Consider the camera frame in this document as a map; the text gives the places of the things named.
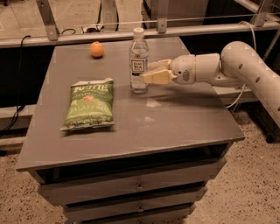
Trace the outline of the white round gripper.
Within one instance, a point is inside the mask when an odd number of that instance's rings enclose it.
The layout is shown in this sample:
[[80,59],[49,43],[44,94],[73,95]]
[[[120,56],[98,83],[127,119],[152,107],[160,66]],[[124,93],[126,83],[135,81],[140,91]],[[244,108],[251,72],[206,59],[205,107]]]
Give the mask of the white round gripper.
[[163,59],[150,62],[148,70],[151,72],[140,75],[146,84],[169,84],[174,81],[180,85],[192,85],[195,82],[195,56],[181,55],[176,59]]

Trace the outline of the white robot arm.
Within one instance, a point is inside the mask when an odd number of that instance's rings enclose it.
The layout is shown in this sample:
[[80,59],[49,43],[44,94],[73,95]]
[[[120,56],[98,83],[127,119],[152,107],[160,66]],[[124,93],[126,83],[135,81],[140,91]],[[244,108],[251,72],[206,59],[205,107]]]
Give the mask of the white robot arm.
[[224,88],[245,84],[280,126],[280,76],[250,45],[241,41],[227,44],[220,53],[188,54],[152,62],[148,70],[140,75],[140,80],[146,84],[161,85],[205,82]]

